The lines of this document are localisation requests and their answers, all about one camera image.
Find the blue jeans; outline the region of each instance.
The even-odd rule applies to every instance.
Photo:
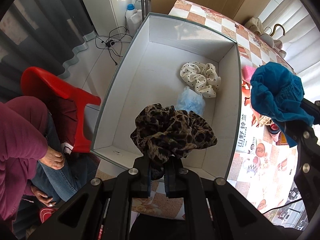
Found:
[[[53,119],[48,114],[48,122],[44,135],[48,145],[57,152],[62,152]],[[90,158],[90,153],[71,154],[65,156],[65,163],[60,170],[54,170],[38,161],[36,176],[31,180],[32,184],[53,197],[57,203],[62,199],[67,201],[81,187],[96,175],[97,164]]]

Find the blue bottle cap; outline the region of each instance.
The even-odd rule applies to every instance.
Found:
[[[134,5],[133,5],[132,3],[128,4],[127,10],[128,10],[128,11],[134,10]]]

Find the plastic jug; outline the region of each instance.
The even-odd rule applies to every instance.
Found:
[[[138,10],[137,13],[132,15],[128,20],[128,29],[131,36],[134,36],[142,24],[142,11]]]
[[[132,3],[128,4],[127,11],[125,12],[125,18],[127,21],[127,29],[129,30],[128,21],[132,15],[137,13],[137,9],[134,8],[134,5]]]

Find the hand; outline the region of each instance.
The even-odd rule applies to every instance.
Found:
[[[55,201],[51,202],[53,199],[52,197],[48,197],[46,193],[39,190],[35,185],[31,185],[31,191],[35,194],[36,198],[47,207],[53,207],[56,204]]]
[[[53,168],[54,170],[59,170],[64,166],[63,155],[59,152],[56,152],[50,146],[48,146],[46,155],[39,161],[50,168]]]

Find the metal screw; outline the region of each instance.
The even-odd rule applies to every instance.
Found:
[[[179,173],[180,173],[180,174],[187,174],[187,173],[188,173],[188,169],[186,169],[186,168],[180,168],[180,169],[179,169]]]
[[[218,185],[220,185],[220,186],[223,186],[223,185],[225,185],[226,180],[223,179],[223,178],[217,178],[217,179],[216,179],[216,183],[217,183]]]
[[[101,182],[100,179],[94,178],[94,179],[91,180],[91,185],[97,186],[97,185],[100,184],[100,182]]]
[[[310,137],[310,133],[307,132],[307,131],[304,131],[304,132],[303,132],[303,137],[304,137],[305,139],[308,139],[308,138]]]
[[[136,174],[138,174],[138,169],[136,169],[136,168],[132,168],[132,169],[130,169],[129,170],[129,174],[131,174],[131,175],[136,175]]]
[[[302,170],[304,173],[308,173],[310,171],[310,165],[309,163],[305,163],[303,166],[302,166]]]

